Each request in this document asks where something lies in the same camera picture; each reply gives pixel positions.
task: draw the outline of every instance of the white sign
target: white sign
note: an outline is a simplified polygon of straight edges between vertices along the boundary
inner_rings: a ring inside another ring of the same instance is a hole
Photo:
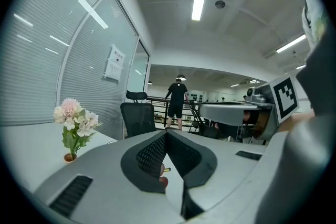
[[[269,83],[277,108],[278,122],[290,117],[299,108],[297,94],[289,74]]]
[[[119,81],[124,60],[125,54],[113,44],[110,57],[107,61],[104,78],[108,77]]]

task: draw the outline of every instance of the headrest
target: headrest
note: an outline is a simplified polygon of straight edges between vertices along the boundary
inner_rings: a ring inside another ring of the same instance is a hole
[[[148,95],[145,92],[130,92],[126,91],[126,97],[131,100],[144,100]]]

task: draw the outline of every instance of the black t-shirt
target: black t-shirt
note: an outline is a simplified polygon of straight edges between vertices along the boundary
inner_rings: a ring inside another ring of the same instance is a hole
[[[188,91],[184,84],[173,83],[168,90],[172,92],[171,104],[178,105],[184,103],[184,93]]]

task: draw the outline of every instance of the desk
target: desk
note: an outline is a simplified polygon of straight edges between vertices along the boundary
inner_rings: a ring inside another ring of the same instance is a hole
[[[62,143],[62,124],[9,126],[0,130],[8,168],[17,182],[32,193],[45,179],[67,165],[63,157],[70,151]],[[97,132],[77,156],[111,141],[117,140]]]

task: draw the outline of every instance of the black mesh chair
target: black mesh chair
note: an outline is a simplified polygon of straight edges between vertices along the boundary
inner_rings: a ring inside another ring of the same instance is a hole
[[[154,122],[154,106],[148,103],[139,103],[145,100],[145,92],[126,92],[126,97],[133,103],[122,103],[120,110],[125,121],[127,137],[156,131]]]

